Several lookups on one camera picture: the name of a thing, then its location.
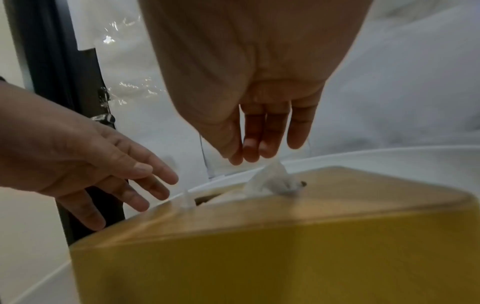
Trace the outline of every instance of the tissue box lid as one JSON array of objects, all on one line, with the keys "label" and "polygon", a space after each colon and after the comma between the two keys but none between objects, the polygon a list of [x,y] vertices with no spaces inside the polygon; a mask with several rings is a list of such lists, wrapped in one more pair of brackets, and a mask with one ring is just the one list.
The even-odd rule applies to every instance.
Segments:
[{"label": "tissue box lid", "polygon": [[[295,176],[305,183],[296,195],[272,195],[210,206],[205,202],[183,210],[173,207],[175,200],[183,199],[176,197],[77,242],[71,250],[152,242],[199,233],[432,212],[477,204],[475,197],[463,191],[348,168],[323,168]],[[203,201],[241,186],[217,188],[192,196]]]}]

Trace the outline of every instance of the wooden tissue box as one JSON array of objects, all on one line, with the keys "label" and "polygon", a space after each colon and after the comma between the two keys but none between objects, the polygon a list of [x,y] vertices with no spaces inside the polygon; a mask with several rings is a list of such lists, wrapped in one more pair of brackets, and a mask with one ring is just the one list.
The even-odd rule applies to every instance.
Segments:
[{"label": "wooden tissue box", "polygon": [[296,176],[295,196],[196,193],[196,208],[167,202],[79,241],[82,303],[480,303],[472,195],[346,168]]}]

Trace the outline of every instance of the dark frame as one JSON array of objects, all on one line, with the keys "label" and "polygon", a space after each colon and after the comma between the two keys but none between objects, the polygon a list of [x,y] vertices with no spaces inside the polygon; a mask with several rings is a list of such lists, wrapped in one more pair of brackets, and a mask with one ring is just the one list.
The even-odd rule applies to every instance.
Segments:
[{"label": "dark frame", "polygon": [[[67,0],[4,0],[27,87],[87,117],[105,114],[104,83],[95,50],[78,51]],[[94,187],[87,189],[107,226],[125,219],[123,203]],[[69,245],[92,234],[58,206]]]}]

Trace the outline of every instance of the yellow tissue box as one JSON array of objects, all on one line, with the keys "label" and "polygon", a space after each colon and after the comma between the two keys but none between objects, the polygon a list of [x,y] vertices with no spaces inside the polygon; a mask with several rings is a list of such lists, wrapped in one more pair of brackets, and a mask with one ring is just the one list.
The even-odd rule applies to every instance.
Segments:
[{"label": "yellow tissue box", "polygon": [[296,177],[297,195],[196,193],[79,241],[82,303],[480,303],[472,195],[337,167]]}]

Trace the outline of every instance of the white wall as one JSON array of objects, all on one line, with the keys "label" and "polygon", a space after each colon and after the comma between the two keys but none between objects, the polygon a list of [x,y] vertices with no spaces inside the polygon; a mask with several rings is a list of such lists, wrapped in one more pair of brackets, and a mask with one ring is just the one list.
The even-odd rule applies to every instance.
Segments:
[{"label": "white wall", "polygon": [[[2,0],[0,75],[12,84],[24,86]],[[68,260],[68,248],[55,201],[34,193],[0,188],[2,303],[12,303]]]}]

